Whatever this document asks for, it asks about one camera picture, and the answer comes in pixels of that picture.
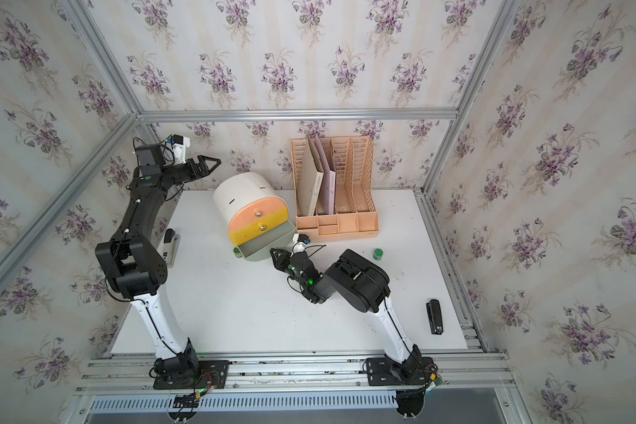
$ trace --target metal rail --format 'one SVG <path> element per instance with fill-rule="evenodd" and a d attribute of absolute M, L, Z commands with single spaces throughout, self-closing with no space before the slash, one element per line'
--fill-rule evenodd
<path fill-rule="evenodd" d="M 136 113 L 130 113 L 120 121 L 118 126 L 88 158 L 77 174 L 59 190 L 59 193 L 50 201 L 42 213 L 34 219 L 30 227 L 21 233 L 7 254 L 0 259 L 0 293 L 16 274 L 17 269 L 25 263 L 52 231 L 53 226 L 66 209 L 76 201 L 87 188 L 87 185 L 101 171 L 108 157 L 118 148 L 121 142 L 129 138 L 136 125 L 136 117 Z"/>
<path fill-rule="evenodd" d="M 454 107 L 368 109 L 281 109 L 263 111 L 144 111 L 142 122 L 334 121 L 356 119 L 454 119 Z"/>
<path fill-rule="evenodd" d="M 502 353 L 433 353 L 445 384 L 439 388 L 515 387 L 513 376 Z M 366 358 L 378 354 L 322 355 L 320 353 L 284 353 L 256 356 L 199 355 L 202 360 L 228 360 L 226 385 L 217 393 L 266 393 L 288 391 L 372 391 L 406 387 L 370 387 L 363 371 Z M 148 372 L 155 357 L 137 355 L 91 360 L 77 382 L 76 395 L 149 394 L 153 379 Z M 172 390 L 187 393 L 188 389 Z"/>
<path fill-rule="evenodd" d="M 464 92 L 459 100 L 457 118 L 450 124 L 450 129 L 443 139 L 436 159 L 431 165 L 431 169 L 426 176 L 424 182 L 424 192 L 430 193 L 433 190 L 433 186 L 438 182 L 441 171 L 445 162 L 448 160 L 448 156 L 452 151 L 452 145 L 457 138 L 459 132 L 466 122 L 466 118 L 469 115 L 471 106 L 480 93 L 480 89 L 483 86 L 485 76 L 492 67 L 492 63 L 495 61 L 498 53 L 500 52 L 500 45 L 507 33 L 507 29 L 511 25 L 513 15 L 516 13 L 516 8 L 520 0 L 503 0 L 497 17 L 492 22 L 490 33 L 488 38 L 483 44 L 483 48 L 480 54 L 477 56 L 476 64 L 473 68 L 473 72 L 466 82 Z"/>

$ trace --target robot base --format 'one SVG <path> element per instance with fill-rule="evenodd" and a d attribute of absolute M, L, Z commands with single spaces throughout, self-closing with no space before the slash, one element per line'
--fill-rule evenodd
<path fill-rule="evenodd" d="M 214 377 L 213 381 L 210 377 L 205 374 L 206 372 L 210 373 L 212 376 L 217 374 L 217 377 Z M 196 389 L 204 389 L 212 383 L 216 383 L 213 385 L 212 389 L 223 389 L 224 384 L 226 383 L 226 376 L 229 375 L 229 361 L 198 361 L 198 373 L 201 376 L 200 381 L 196 383 Z M 169 383 L 165 377 L 158 377 L 153 381 L 153 390 L 170 390 L 170 389 L 192 389 L 193 388 L 193 378 L 185 377 L 180 381 L 174 381 L 173 383 Z"/>
<path fill-rule="evenodd" d="M 436 365 L 431 358 L 420 358 L 422 364 L 410 373 L 409 376 L 402 380 L 399 375 L 401 372 L 392 372 L 392 367 L 398 367 L 393 360 L 388 357 L 368 358 L 365 360 L 365 372 L 367 373 L 367 384 L 370 386 L 424 386 L 427 381 L 431 380 L 431 374 L 436 371 Z"/>

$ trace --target aluminum frame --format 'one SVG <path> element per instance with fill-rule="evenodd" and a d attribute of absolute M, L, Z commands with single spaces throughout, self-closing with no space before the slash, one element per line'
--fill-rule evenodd
<path fill-rule="evenodd" d="M 191 122 L 207 120 L 212 122 L 245 122 L 245 121 L 300 121 L 300 120 L 354 120 L 354 119 L 449 119 L 449 129 L 427 177 L 423 188 L 416 191 L 417 202 L 434 247 L 437 259 L 448 284 L 455 310 L 465 332 L 467 345 L 475 349 L 463 352 L 424 352 L 439 362 L 441 375 L 450 387 L 494 387 L 498 390 L 503 402 L 514 405 L 505 413 L 507 422 L 530 423 L 525 405 L 517 391 L 513 376 L 500 353 L 484 353 L 489 346 L 485 342 L 480 324 L 474 309 L 468 302 L 466 287 L 457 272 L 454 258 L 448 253 L 437 216 L 435 215 L 429 193 L 438 181 L 441 169 L 445 164 L 452 144 L 464 125 L 469 108 L 479 94 L 482 83 L 492 61 L 500 51 L 500 44 L 509 28 L 519 0 L 503 0 L 499 13 L 492 24 L 488 38 L 479 53 L 474 71 L 466 82 L 465 90 L 458 107 L 443 108 L 362 108 L 362 109 L 293 109 L 293 110 L 261 110 L 261 111 L 144 111 L 120 67 L 110 52 L 99 29 L 82 0 L 62 0 L 74 27 L 81 36 L 85 47 L 92 55 L 94 63 L 109 83 L 109 88 L 119 99 L 120 107 L 126 113 L 119 125 L 104 140 L 101 147 L 94 152 L 76 176 L 61 189 L 46 210 L 38 216 L 30 228 L 26 229 L 19 241 L 0 261 L 0 290 L 8 284 L 16 269 L 32 254 L 40 244 L 51 225 L 59 215 L 72 204 L 80 193 L 99 172 L 102 165 L 125 140 L 132 131 L 147 143 L 158 142 L 149 126 L 155 122 Z M 382 352 L 349 352 L 322 354 L 285 353 L 284 356 L 273 354 L 231 354 L 219 355 L 217 358 L 234 360 L 224 391 L 260 390 L 273 391 L 295 390 L 335 390 L 334 384 L 342 384 L 344 389 L 367 391 L 364 385 L 365 375 L 360 375 L 358 367 L 367 356 L 381 355 Z M 201 355 L 203 359 L 214 359 L 212 355 Z M 78 384 L 66 412 L 64 422 L 84 422 L 85 410 L 91 405 L 96 394 L 109 393 L 146 393 L 150 390 L 151 379 L 148 370 L 153 364 L 153 356 L 122 357 L 120 359 L 95 360 L 88 363 L 86 373 Z"/>
<path fill-rule="evenodd" d="M 461 131 L 461 128 L 464 126 L 469 116 L 471 106 L 480 93 L 483 82 L 485 82 L 485 76 L 488 74 L 492 63 L 501 51 L 502 40 L 505 38 L 513 16 L 516 14 L 518 4 L 520 4 L 520 0 L 502 1 L 497 17 L 492 22 L 488 38 L 485 39 L 483 48 L 478 54 L 478 60 L 473 68 L 473 72 L 469 76 L 469 80 L 465 84 L 464 92 L 459 99 L 457 118 L 450 123 L 450 129 L 441 142 L 436 159 L 433 161 L 431 169 L 426 175 L 426 180 L 423 185 L 425 193 L 431 193 L 433 187 L 438 182 L 443 166 L 452 151 L 452 145 Z"/>
<path fill-rule="evenodd" d="M 102 142 L 100 147 L 88 158 L 83 167 L 66 183 L 35 217 L 30 226 L 25 229 L 17 241 L 9 248 L 6 255 L 0 259 L 0 293 L 16 275 L 17 270 L 42 244 L 60 216 L 74 204 L 87 185 L 101 171 L 108 158 L 113 154 L 121 142 L 127 140 L 136 125 L 136 113 L 125 115 L 111 134 Z"/>
<path fill-rule="evenodd" d="M 145 111 L 145 123 L 247 122 L 247 121 L 335 121 L 354 119 L 455 119 L 454 107 L 365 108 L 365 109 L 266 109 L 259 111 Z"/>

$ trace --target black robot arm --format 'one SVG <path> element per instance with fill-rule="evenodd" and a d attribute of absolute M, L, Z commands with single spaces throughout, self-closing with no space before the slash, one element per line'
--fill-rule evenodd
<path fill-rule="evenodd" d="M 151 245 L 151 231 L 170 188 L 210 175 L 220 159 L 198 156 L 185 164 L 167 165 L 164 147 L 146 145 L 136 148 L 140 165 L 134 170 L 129 205 L 118 230 L 108 242 L 99 243 L 95 254 L 114 292 L 125 299 L 138 294 L 155 294 L 167 279 L 165 260 Z M 208 167 L 206 161 L 215 162 Z M 134 261 L 127 262 L 129 257 Z"/>

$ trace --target mounting plate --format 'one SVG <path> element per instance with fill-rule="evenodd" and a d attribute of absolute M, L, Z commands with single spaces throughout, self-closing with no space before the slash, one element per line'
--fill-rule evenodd
<path fill-rule="evenodd" d="M 215 386 L 212 386 L 212 389 L 223 389 L 224 384 L 226 383 L 226 376 L 229 374 L 229 361 L 198 361 L 198 372 L 202 376 L 200 381 L 196 383 L 196 389 L 204 389 L 210 383 L 210 378 L 205 374 L 209 372 L 214 375 L 216 373 L 219 376 L 219 380 L 214 378 L 214 382 L 216 382 Z M 169 384 L 163 378 L 156 378 L 153 381 L 153 390 L 170 390 L 170 389 L 192 389 L 193 388 L 193 380 L 185 381 L 184 383 L 172 383 Z"/>
<path fill-rule="evenodd" d="M 422 368 L 428 369 L 431 365 L 434 365 L 433 359 L 429 357 L 422 357 Z M 430 371 L 422 371 L 421 369 L 415 369 L 414 373 L 405 381 L 401 382 L 394 378 L 391 374 L 391 365 L 394 362 L 390 358 L 368 358 L 365 360 L 365 372 L 367 373 L 367 384 L 370 386 L 394 386 L 394 385 L 406 385 L 406 386 L 424 386 L 424 383 L 431 378 Z"/>

